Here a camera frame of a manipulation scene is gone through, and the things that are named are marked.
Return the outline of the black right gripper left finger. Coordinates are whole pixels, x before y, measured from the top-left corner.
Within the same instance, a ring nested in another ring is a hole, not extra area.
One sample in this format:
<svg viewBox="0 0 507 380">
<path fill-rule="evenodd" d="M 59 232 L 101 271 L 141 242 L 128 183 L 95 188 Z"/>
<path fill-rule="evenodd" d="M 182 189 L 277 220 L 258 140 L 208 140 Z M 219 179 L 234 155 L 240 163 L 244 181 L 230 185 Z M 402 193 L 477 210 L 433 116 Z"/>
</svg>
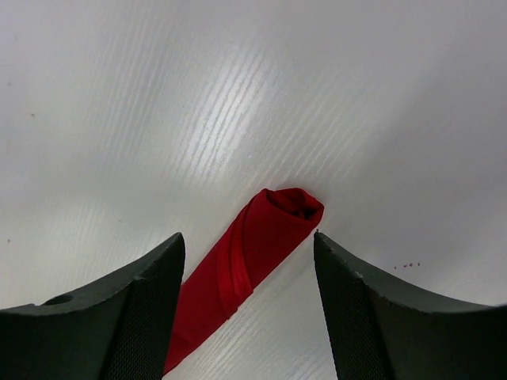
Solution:
<svg viewBox="0 0 507 380">
<path fill-rule="evenodd" d="M 41 305 L 1 312 L 3 379 L 160 379 L 185 264 L 176 233 Z"/>
</svg>

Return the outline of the red cloth napkin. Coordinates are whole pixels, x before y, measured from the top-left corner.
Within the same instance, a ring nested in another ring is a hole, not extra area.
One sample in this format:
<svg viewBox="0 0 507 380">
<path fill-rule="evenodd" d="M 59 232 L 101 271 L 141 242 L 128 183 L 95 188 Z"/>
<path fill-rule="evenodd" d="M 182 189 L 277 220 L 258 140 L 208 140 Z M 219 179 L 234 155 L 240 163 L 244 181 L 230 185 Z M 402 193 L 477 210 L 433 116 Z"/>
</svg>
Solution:
<svg viewBox="0 0 507 380">
<path fill-rule="evenodd" d="M 168 373 L 236 313 L 318 226 L 323 204 L 301 188 L 256 194 L 181 285 Z"/>
</svg>

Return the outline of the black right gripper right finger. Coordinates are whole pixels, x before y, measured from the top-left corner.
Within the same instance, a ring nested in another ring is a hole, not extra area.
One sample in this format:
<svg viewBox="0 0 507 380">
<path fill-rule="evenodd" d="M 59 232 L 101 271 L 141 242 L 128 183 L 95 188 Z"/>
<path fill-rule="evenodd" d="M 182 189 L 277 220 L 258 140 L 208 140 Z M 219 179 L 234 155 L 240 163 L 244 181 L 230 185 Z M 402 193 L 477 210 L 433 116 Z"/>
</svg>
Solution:
<svg viewBox="0 0 507 380">
<path fill-rule="evenodd" d="M 314 234 L 314 268 L 339 379 L 504 379 L 506 307 L 408 283 Z"/>
</svg>

